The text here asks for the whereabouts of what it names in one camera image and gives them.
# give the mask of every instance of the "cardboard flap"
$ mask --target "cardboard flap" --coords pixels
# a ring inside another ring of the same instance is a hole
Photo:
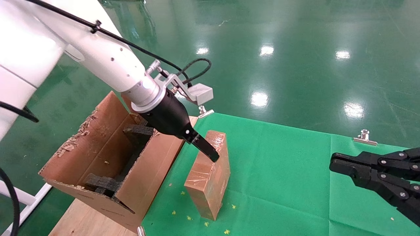
[[[134,149],[130,140],[123,133],[124,127],[129,124],[135,124],[135,122],[128,115],[115,130],[114,134],[112,134],[106,145],[95,156],[92,163],[77,182],[77,185],[84,186],[85,178],[90,173],[100,177],[115,178],[124,169]]]
[[[193,127],[197,119],[197,117],[190,116]],[[155,186],[156,183],[159,183],[158,187],[160,187],[183,143],[183,140],[174,136],[155,132],[126,176],[115,197],[134,212],[141,212],[143,204],[139,204],[139,199],[152,194],[150,201],[153,200],[159,188],[150,189],[150,187]],[[150,203],[147,203],[146,199],[148,198],[143,199],[143,201],[149,207]]]
[[[88,204],[98,212],[111,217],[112,220],[120,225],[135,231],[138,224],[142,221],[142,217],[135,215],[126,209],[123,205],[112,201],[109,197],[95,193],[81,187],[74,187],[73,185],[63,184],[54,180],[44,179],[45,182],[51,184],[55,188],[77,197],[82,202]]]
[[[39,175],[77,185],[94,158],[128,115],[123,104],[111,91],[81,124],[77,134],[69,138],[44,165]]]

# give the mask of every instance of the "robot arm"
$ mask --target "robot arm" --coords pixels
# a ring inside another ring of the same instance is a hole
[[[96,0],[45,2],[88,22],[98,22],[98,27],[120,36]],[[213,162],[218,159],[216,150],[192,128],[185,107],[175,98],[168,86],[172,84],[179,87],[181,94],[197,105],[213,98],[211,88],[196,84],[187,89],[175,74],[168,75],[164,81],[161,80],[160,74],[153,79],[150,74],[154,69],[162,71],[158,61],[146,71],[128,45],[105,34],[95,33],[92,28],[38,5],[24,0],[2,0],[0,4],[1,13],[4,14],[2,17],[6,18],[3,22],[14,20],[12,25],[3,26],[5,29],[1,29],[12,39],[9,37],[8,45],[1,44],[0,48],[0,52],[5,52],[5,58],[0,58],[0,76],[6,78],[0,81],[0,101],[22,109],[65,52],[113,89],[128,96],[132,101],[132,108],[159,132],[192,143]],[[37,49],[29,51],[38,53],[29,55],[31,60],[20,60],[28,53],[25,50],[7,50],[20,47],[14,38],[21,36],[17,32],[26,33],[26,45]],[[42,44],[33,41],[34,37],[38,37]],[[13,57],[16,53],[20,54],[19,58]],[[37,79],[34,79],[31,70],[42,73],[37,73]],[[0,130],[3,130],[0,140],[16,117],[17,115],[10,111],[0,108]]]

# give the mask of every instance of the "green cloth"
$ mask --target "green cloth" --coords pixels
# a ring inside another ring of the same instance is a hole
[[[208,130],[227,134],[231,176],[217,220],[201,218],[184,188],[198,153],[185,145],[143,220],[147,236],[216,236],[226,230],[237,236],[420,235],[419,227],[375,192],[328,168],[334,152],[385,154],[402,147],[374,147],[217,113],[195,128],[202,135]]]

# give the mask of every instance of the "wooden board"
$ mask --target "wooden board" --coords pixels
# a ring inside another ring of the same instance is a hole
[[[75,199],[48,236],[137,236]]]

